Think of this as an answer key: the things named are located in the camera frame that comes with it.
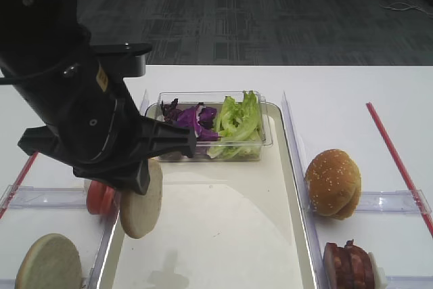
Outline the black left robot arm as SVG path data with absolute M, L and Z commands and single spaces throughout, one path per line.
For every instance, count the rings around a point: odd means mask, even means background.
M 124 83 L 142 76 L 147 43 L 92 45 L 77 0 L 1 0 L 1 70 L 43 121 L 19 147 L 72 167 L 77 177 L 145 194 L 148 160 L 192 157 L 196 136 L 142 116 Z

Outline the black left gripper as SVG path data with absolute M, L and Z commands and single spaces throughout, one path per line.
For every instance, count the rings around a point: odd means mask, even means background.
M 25 130 L 20 149 L 63 162 L 77 177 L 133 183 L 144 196 L 149 158 L 171 152 L 193 158 L 196 153 L 193 129 L 140 115 L 123 80 L 104 72 L 99 62 L 44 72 L 17 90 L 44 122 Z

